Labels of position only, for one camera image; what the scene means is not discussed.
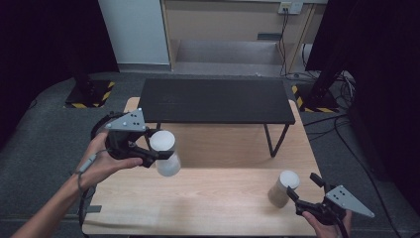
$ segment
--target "white cup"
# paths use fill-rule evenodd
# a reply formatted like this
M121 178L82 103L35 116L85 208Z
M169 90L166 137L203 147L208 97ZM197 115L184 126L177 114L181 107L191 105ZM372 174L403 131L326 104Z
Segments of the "white cup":
M150 139L155 151L174 151L167 160L156 160L157 172L164 177L176 175L181 169L178 153L175 150L175 137L168 131L158 131Z
M289 200L287 188L290 186L293 190L300 185L300 179L297 173L292 171L283 171L275 184L268 192L269 201L278 208L282 208Z

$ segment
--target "wall socket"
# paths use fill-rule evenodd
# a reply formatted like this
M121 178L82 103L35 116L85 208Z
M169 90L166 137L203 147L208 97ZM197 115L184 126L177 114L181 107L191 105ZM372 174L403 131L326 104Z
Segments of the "wall socket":
M300 14L302 11L303 2L281 2L280 7L278 7L278 14L288 14L296 15Z
M278 8L278 14L285 14L286 10L290 13L291 2L280 2L280 7Z

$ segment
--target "yellow and black tape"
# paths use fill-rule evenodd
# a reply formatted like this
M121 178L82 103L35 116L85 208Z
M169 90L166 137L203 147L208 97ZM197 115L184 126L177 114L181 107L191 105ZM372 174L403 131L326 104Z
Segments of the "yellow and black tape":
M105 105L106 100L108 99L109 95L111 94L111 90L114 87L115 82L110 81L106 91L104 92L102 99L100 102L96 103L86 103L86 102L73 102L73 103L65 103L65 108L92 108L92 107L103 107Z
M299 90L295 85L292 86L292 91L294 98L296 98L297 107L300 111L304 112L339 112L337 108L327 108L327 107L306 107L303 101L302 96L300 95Z

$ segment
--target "forearm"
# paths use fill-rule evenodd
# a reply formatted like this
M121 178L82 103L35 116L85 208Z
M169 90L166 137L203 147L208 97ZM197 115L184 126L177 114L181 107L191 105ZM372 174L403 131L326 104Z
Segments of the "forearm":
M77 176L72 176L13 237L51 237L78 195Z

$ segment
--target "black tabletop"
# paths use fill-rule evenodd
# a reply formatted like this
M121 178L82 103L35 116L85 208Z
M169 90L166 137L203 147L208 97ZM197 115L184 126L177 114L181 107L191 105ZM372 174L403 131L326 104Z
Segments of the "black tabletop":
M294 124L281 80L147 79L146 122Z

